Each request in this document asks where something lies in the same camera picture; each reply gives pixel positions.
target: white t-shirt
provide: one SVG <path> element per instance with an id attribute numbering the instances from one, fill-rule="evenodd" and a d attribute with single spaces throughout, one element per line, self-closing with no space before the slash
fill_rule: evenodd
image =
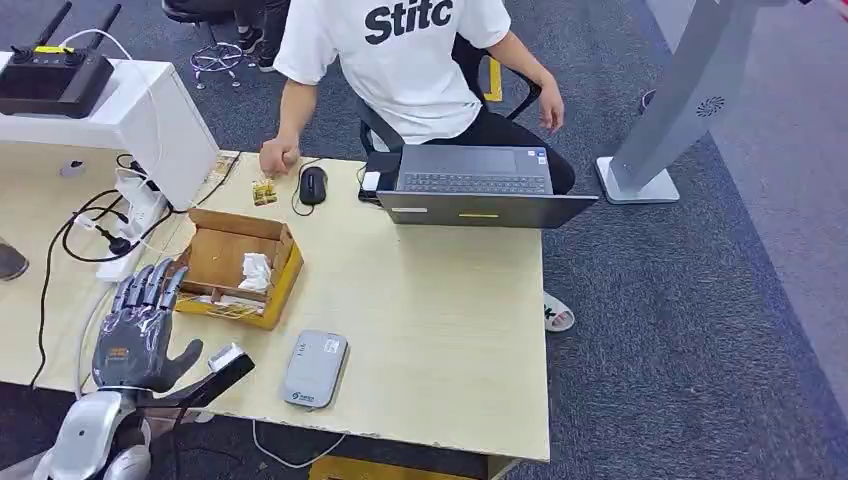
<path id="1" fill-rule="evenodd" d="M 292 0 L 274 68 L 316 85 L 339 57 L 354 92 L 409 144 L 453 138 L 480 111 L 451 58 L 457 33 L 477 48 L 510 28 L 503 0 Z"/>

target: laptop keyboard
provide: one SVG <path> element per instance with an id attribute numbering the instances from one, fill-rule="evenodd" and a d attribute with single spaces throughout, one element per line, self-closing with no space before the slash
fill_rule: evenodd
<path id="1" fill-rule="evenodd" d="M 404 174 L 404 191 L 544 195 L 545 178 L 535 176 Z"/>

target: computer mouse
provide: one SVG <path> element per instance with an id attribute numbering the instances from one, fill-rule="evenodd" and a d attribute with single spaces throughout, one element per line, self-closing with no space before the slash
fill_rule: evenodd
<path id="1" fill-rule="evenodd" d="M 300 175 L 300 203 L 318 205 L 327 199 L 327 172 L 309 167 Z"/>

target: sneaker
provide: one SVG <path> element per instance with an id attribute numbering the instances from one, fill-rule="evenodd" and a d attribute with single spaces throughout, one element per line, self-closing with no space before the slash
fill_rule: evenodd
<path id="1" fill-rule="evenodd" d="M 239 48 L 246 54 L 253 53 L 260 41 L 262 41 L 262 30 L 259 28 L 251 28 L 244 33 L 239 33 Z"/>
<path id="2" fill-rule="evenodd" d="M 264 57 L 260 55 L 256 59 L 256 67 L 259 68 L 259 71 L 262 73 L 277 71 L 277 69 L 274 68 L 274 57 Z"/>
<path id="3" fill-rule="evenodd" d="M 267 42 L 262 42 L 256 55 L 256 66 L 262 73 L 276 72 L 274 68 L 274 58 L 277 56 L 277 49 L 271 48 Z"/>

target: slipper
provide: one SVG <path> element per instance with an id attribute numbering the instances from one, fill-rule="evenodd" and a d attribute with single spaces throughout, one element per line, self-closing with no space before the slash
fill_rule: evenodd
<path id="1" fill-rule="evenodd" d="M 564 332 L 574 326 L 574 312 L 556 297 L 545 292 L 545 330 Z"/>

